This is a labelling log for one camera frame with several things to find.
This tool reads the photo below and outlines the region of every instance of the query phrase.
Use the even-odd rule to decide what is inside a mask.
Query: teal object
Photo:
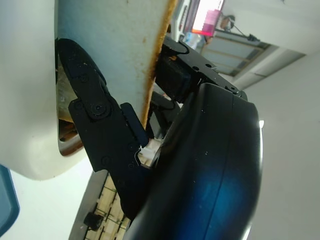
[[[0,237],[14,224],[19,211],[10,170],[0,165]]]

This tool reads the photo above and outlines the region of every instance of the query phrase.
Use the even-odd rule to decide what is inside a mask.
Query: white surface
[[[302,53],[284,47],[269,46],[261,55],[237,74],[232,83],[243,90],[303,57]]]
[[[95,61],[119,104],[129,102],[140,120],[150,68],[170,0],[63,0],[58,36],[76,41]]]
[[[304,54],[320,50],[320,1],[226,0],[223,14],[235,16],[246,35]]]
[[[262,188],[249,240],[320,236],[320,52],[246,89],[263,127]]]
[[[32,179],[86,157],[58,149],[54,0],[0,1],[0,164]]]
[[[1,240],[67,240],[92,173],[88,159],[45,181],[11,172],[20,205]]]
[[[63,0],[58,6],[59,37],[91,55],[111,94],[131,103],[140,119],[168,2]],[[57,176],[86,157],[83,149],[63,157],[58,148],[55,19],[55,0],[0,1],[0,164],[32,179]]]

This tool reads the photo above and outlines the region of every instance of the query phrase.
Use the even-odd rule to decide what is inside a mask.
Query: black bracket
[[[150,170],[138,158],[149,138],[129,103],[119,107],[86,51],[69,39],[58,41],[64,71],[77,95],[69,112],[95,172],[107,170],[129,219],[134,219],[147,191]]]
[[[155,69],[155,82],[174,101],[183,103],[202,83],[215,84],[247,99],[243,91],[216,72],[216,66],[184,42],[165,37]]]

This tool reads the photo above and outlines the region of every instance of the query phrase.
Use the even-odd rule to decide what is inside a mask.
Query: ceiling
[[[226,0],[222,12],[235,15],[244,34],[265,43],[303,54],[320,50],[320,1]]]

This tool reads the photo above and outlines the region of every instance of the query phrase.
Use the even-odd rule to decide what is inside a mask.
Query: rusty edge
[[[167,11],[164,13],[162,26],[160,28],[160,31],[158,33],[157,41],[155,43],[155,48],[153,49],[151,64],[147,73],[147,81],[146,81],[146,96],[143,106],[143,112],[142,112],[142,125],[144,128],[146,128],[147,120],[148,120],[148,111],[151,101],[151,96],[153,92],[153,84],[155,82],[155,69],[156,64],[158,61],[158,56],[161,52],[162,44],[164,43],[166,32],[171,20],[171,16],[175,10],[175,7],[177,5],[177,0],[169,0],[167,3]]]

